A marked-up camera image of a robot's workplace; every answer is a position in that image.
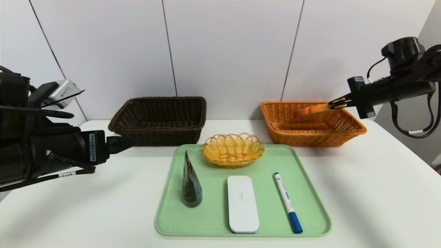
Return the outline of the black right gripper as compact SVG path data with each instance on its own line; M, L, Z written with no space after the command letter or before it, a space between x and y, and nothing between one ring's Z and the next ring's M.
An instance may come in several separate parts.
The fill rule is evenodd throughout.
M399 100L389 76L368 84L360 76L350 77L347 82L351 92L329 101L330 109L355 106L359 118L368 119L376 116L375 106Z

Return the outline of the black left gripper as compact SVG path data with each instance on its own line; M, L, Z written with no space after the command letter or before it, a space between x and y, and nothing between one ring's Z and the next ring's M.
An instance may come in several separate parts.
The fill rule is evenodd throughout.
M81 131L80 129L55 129L44 132L42 151L45 158L42 174L64 171L79 165L99 165L109 158L133 146L132 138L108 136L103 130Z

